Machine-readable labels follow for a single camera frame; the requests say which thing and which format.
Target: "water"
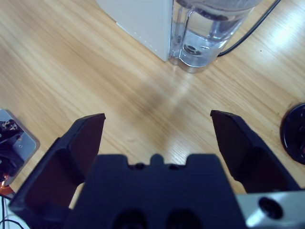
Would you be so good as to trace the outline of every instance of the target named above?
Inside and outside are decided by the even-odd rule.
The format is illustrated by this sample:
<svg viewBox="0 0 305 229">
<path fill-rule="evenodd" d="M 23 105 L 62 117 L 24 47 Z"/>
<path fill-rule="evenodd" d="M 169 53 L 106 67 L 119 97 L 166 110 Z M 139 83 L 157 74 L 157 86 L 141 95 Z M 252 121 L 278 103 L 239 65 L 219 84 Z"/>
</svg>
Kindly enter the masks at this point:
<svg viewBox="0 0 305 229">
<path fill-rule="evenodd" d="M 192 67 L 210 64 L 251 9 L 215 10 L 204 5 L 174 3 L 171 57 Z"/>
</svg>

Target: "wooden table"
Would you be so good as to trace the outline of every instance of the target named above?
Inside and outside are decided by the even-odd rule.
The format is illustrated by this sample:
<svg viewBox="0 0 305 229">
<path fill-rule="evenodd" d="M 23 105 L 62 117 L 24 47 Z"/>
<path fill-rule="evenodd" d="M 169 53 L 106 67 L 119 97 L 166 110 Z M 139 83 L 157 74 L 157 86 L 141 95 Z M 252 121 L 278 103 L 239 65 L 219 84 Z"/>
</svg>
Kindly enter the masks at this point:
<svg viewBox="0 0 305 229">
<path fill-rule="evenodd" d="M 272 1 L 253 11 L 230 44 Z M 107 118 L 100 153 L 125 154 L 130 163 L 149 163 L 155 153 L 179 164 L 191 153 L 221 158 L 212 109 L 242 116 L 304 187 L 305 166 L 279 137 L 285 112 L 305 100 L 304 12 L 303 0 L 280 2 L 236 50 L 189 74 L 154 56 L 94 0 L 0 1 L 0 107 L 40 141 L 12 188 L 76 119 L 95 113 Z"/>
</svg>

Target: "screw hole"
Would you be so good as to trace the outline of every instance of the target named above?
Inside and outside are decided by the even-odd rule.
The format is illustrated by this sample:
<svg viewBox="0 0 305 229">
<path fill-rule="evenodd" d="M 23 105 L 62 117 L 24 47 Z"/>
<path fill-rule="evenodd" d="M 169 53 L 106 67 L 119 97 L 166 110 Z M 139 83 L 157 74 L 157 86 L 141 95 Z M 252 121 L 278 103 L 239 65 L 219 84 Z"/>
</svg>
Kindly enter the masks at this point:
<svg viewBox="0 0 305 229">
<path fill-rule="evenodd" d="M 184 49 L 186 52 L 188 52 L 189 54 L 192 54 L 192 55 L 198 56 L 198 55 L 201 54 L 198 50 L 196 50 L 195 47 L 193 47 L 193 46 L 191 46 L 191 45 L 186 45 L 186 44 L 185 44 L 184 47 L 183 47 L 183 49 Z"/>
<path fill-rule="evenodd" d="M 174 165 L 174 164 L 170 164 L 169 166 L 168 166 L 168 168 L 170 169 L 170 170 L 179 170 L 179 169 L 181 169 L 181 168 L 183 168 L 184 166 L 180 166 L 180 165 Z"/>
<path fill-rule="evenodd" d="M 145 168 L 145 164 L 143 163 L 138 163 L 138 164 L 135 164 L 134 167 L 138 170 L 142 170 Z"/>
<path fill-rule="evenodd" d="M 263 197 L 258 201 L 258 205 L 268 217 L 280 219 L 283 217 L 282 207 L 273 199 Z"/>
</svg>

